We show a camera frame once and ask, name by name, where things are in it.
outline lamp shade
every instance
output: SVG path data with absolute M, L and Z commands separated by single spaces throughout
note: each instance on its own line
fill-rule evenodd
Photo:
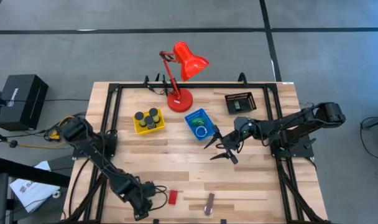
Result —
M 209 62 L 202 57 L 193 55 L 186 43 L 180 41 L 174 45 L 174 55 L 181 63 L 181 77 L 187 81 L 208 66 Z

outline concrete floor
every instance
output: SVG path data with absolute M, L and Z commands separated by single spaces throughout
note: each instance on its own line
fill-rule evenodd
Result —
M 266 4 L 272 28 L 378 27 L 378 0 Z M 237 26 L 264 26 L 258 1 L 3 0 L 0 5 L 0 30 Z M 312 134 L 329 219 L 378 223 L 378 159 L 364 151 L 359 138 L 359 122 L 378 115 L 378 32 L 273 33 L 273 38 L 282 80 L 295 82 L 300 101 L 335 101 L 347 117 L 339 129 Z M 250 81 L 274 81 L 263 32 L 0 35 L 0 90 L 10 74 L 35 73 L 50 85 L 48 99 L 89 98 L 95 81 L 141 81 L 165 73 L 158 52 L 171 50 L 178 40 L 211 63 L 195 80 L 235 80 L 244 72 Z M 39 129 L 86 107 L 85 102 L 47 102 Z M 378 155 L 378 128 L 365 132 L 364 139 Z M 19 140 L 46 144 L 37 137 Z M 28 165 L 67 154 L 71 150 L 0 145 L 0 157 Z M 57 211 L 21 223 L 59 217 Z

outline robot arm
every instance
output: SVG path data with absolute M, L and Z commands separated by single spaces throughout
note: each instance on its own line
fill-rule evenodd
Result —
M 146 218 L 152 208 L 152 197 L 156 193 L 153 182 L 141 183 L 139 177 L 134 177 L 116 168 L 104 156 L 106 147 L 113 146 L 112 138 L 116 133 L 106 135 L 96 134 L 92 126 L 83 118 L 74 118 L 58 128 L 58 132 L 71 146 L 79 149 L 91 162 L 98 167 L 105 179 L 109 179 L 111 190 L 123 201 L 129 202 L 134 209 L 136 221 Z
M 211 159 L 227 158 L 231 159 L 233 164 L 237 164 L 232 150 L 240 153 L 244 140 L 249 137 L 261 140 L 264 146 L 278 144 L 278 147 L 289 150 L 299 139 L 317 129 L 337 128 L 344 122 L 345 115 L 336 103 L 320 103 L 273 121 L 237 117 L 234 120 L 234 131 L 225 136 L 222 136 L 218 127 L 214 125 L 214 136 L 205 148 L 219 139 L 221 143 L 216 147 L 223 148 L 226 152 Z M 308 142 L 305 147 L 310 147 L 314 141 L 315 139 Z

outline green object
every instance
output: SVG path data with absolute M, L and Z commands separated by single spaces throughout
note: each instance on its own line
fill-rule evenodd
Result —
M 195 118 L 190 121 L 190 124 L 193 126 L 201 126 L 206 123 L 206 120 L 204 118 Z

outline yellow tray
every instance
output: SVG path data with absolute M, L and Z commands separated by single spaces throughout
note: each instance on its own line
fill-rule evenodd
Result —
M 149 133 L 152 133 L 154 131 L 158 131 L 158 130 L 163 129 L 164 126 L 165 126 L 165 123 L 164 123 L 164 117 L 163 117 L 163 114 L 162 114 L 162 110 L 160 108 L 157 108 L 157 111 L 159 112 L 158 116 L 160 117 L 160 121 L 158 123 L 156 123 L 156 128 L 150 129 L 150 130 L 147 129 L 147 126 L 141 127 L 139 125 L 139 122 L 135 119 L 135 115 L 132 116 L 132 118 L 134 120 L 135 133 L 137 133 L 137 134 L 149 134 Z M 149 111 L 144 112 L 144 117 L 145 118 L 148 115 L 149 115 Z

